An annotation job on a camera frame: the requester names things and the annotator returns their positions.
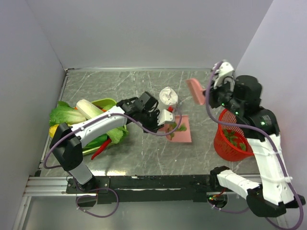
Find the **pink hand brush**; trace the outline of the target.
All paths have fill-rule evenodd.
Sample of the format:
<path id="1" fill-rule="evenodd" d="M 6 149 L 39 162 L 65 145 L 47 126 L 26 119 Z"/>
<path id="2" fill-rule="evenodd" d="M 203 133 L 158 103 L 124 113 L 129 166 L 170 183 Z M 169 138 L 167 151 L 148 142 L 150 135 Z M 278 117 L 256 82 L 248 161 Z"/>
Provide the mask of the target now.
<path id="1" fill-rule="evenodd" d="M 186 80 L 189 91 L 196 104 L 205 105 L 205 89 L 202 87 L 200 82 L 196 78 Z"/>

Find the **pink dustpan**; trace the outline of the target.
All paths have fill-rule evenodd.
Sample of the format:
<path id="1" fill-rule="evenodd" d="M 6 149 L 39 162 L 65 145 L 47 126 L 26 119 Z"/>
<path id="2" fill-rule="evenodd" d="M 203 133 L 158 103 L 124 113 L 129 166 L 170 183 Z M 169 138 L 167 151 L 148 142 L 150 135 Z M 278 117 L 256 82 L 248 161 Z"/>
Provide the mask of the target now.
<path id="1" fill-rule="evenodd" d="M 159 131 L 162 133 L 169 133 L 177 126 L 178 122 L 179 122 L 179 116 L 176 115 L 174 123 L 165 124 L 164 127 L 161 128 Z M 180 126 L 172 134 L 166 135 L 166 139 L 170 142 L 179 142 L 179 143 L 192 142 L 188 115 L 182 116 Z"/>

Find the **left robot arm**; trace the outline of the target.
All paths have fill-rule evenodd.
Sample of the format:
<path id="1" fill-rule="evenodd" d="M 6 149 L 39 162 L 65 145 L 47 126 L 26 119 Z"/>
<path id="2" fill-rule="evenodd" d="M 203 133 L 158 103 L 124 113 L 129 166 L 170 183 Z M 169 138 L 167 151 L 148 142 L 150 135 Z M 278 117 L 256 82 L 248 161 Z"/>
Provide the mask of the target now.
<path id="1" fill-rule="evenodd" d="M 79 189 L 91 192 L 96 188 L 96 179 L 83 162 L 83 147 L 102 134 L 130 122 L 138 124 L 146 133 L 156 133 L 161 128 L 157 106 L 158 100 L 144 92 L 140 97 L 119 101 L 107 112 L 85 122 L 73 126 L 62 123 L 51 141 L 49 154 L 53 154 L 60 167 L 76 179 Z"/>

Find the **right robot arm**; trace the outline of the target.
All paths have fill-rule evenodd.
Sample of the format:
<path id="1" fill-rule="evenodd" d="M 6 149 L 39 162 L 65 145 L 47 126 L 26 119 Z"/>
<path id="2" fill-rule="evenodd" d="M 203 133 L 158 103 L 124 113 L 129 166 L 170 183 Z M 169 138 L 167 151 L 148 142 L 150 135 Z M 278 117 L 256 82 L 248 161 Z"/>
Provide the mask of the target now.
<path id="1" fill-rule="evenodd" d="M 262 85 L 249 75 L 213 77 L 209 90 L 205 91 L 207 108 L 222 106 L 235 116 L 234 123 L 218 124 L 243 131 L 261 177 L 258 184 L 225 170 L 212 176 L 209 184 L 215 191 L 226 187 L 238 193 L 256 216 L 275 218 L 285 214 L 288 208 L 302 209 L 306 200 L 291 185 L 292 178 L 283 162 L 277 119 L 272 111 L 260 105 L 261 91 Z"/>

